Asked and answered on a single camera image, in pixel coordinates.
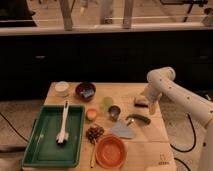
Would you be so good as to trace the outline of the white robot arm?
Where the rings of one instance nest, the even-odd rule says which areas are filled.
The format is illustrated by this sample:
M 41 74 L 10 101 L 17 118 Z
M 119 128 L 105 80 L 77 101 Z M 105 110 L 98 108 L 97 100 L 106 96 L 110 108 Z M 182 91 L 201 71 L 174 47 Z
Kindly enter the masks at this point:
M 213 102 L 179 86 L 174 82 L 175 77 L 172 67 L 148 72 L 148 85 L 143 95 L 148 101 L 149 112 L 155 113 L 157 101 L 165 94 L 193 116 L 206 129 L 198 171 L 213 171 Z

